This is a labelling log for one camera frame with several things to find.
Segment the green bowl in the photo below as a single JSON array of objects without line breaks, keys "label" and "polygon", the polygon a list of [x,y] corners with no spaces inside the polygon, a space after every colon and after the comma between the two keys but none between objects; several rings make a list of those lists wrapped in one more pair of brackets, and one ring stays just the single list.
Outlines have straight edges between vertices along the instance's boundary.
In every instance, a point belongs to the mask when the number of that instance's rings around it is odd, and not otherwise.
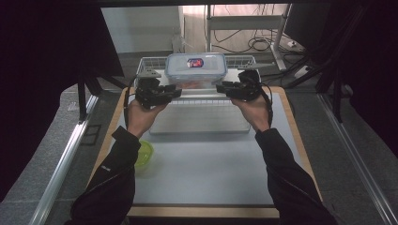
[{"label": "green bowl", "polygon": [[135,162],[135,167],[145,166],[147,162],[151,159],[153,154],[153,147],[150,142],[140,140],[141,147],[138,150],[138,158]]}]

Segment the finger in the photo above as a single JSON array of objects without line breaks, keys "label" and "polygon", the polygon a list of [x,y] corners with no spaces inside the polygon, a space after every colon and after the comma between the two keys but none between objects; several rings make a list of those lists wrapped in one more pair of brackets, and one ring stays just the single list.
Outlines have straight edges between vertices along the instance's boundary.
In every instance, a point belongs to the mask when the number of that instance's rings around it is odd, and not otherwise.
[{"label": "finger", "polygon": [[168,104],[164,104],[164,105],[159,105],[159,106],[155,106],[154,108],[152,108],[150,111],[154,112],[155,114],[160,113],[162,110],[164,110],[166,108]]}]

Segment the black curtain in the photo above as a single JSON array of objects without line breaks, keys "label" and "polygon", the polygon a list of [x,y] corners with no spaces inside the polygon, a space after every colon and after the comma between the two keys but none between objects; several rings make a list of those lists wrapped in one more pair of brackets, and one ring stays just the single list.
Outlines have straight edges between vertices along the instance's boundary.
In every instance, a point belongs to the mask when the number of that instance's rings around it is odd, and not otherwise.
[{"label": "black curtain", "polygon": [[373,1],[340,65],[352,106],[398,157],[397,8],[393,0]]},{"label": "black curtain", "polygon": [[79,74],[98,76],[87,71],[123,72],[99,7],[3,1],[0,38],[3,201],[52,123],[63,90]]}]

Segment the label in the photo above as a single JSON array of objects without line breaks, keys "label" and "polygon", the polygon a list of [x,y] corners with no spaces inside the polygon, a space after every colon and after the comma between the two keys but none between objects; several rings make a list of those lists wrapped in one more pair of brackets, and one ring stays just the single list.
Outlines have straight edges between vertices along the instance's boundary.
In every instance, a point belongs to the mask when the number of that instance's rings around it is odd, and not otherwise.
[{"label": "label", "polygon": [[201,58],[192,58],[187,62],[188,68],[201,68],[205,62]]}]

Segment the hand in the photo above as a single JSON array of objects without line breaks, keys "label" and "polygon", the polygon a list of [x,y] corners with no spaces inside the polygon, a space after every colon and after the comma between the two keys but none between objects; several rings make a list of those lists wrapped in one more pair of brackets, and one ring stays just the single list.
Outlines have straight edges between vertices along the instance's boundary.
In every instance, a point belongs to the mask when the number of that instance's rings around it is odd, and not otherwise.
[{"label": "hand", "polygon": [[253,126],[255,131],[269,129],[267,103],[262,96],[251,101],[231,98],[231,102],[240,108],[243,117]]},{"label": "hand", "polygon": [[164,110],[166,106],[167,104],[160,105],[148,110],[137,100],[133,100],[129,104],[129,125],[127,131],[140,139],[153,125],[158,113]]}]

